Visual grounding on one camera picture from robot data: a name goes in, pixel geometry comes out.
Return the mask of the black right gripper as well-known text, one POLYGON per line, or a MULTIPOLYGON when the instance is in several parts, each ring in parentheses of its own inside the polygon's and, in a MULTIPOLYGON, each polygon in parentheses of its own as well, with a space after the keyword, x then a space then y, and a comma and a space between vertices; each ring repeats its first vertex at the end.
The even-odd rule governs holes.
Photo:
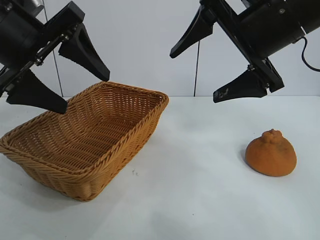
POLYGON ((213 92, 213 102, 239 98, 262 98, 267 90, 284 87, 268 59, 272 54, 320 26, 318 0, 252 0, 237 14, 225 0, 202 0, 192 22, 170 50, 174 59, 213 33, 214 22, 228 35, 249 62, 249 68, 213 92))

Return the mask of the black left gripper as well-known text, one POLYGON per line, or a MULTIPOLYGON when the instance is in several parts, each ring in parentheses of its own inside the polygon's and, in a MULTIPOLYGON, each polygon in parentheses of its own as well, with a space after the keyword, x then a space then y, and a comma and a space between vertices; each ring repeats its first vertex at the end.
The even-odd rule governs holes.
POLYGON ((96 52, 86 27, 85 13, 70 1, 47 23, 36 16, 43 10, 40 0, 0 2, 0 92, 6 102, 65 114, 68 103, 43 84, 31 71, 58 46, 60 56, 82 66, 108 82, 110 70, 96 52))

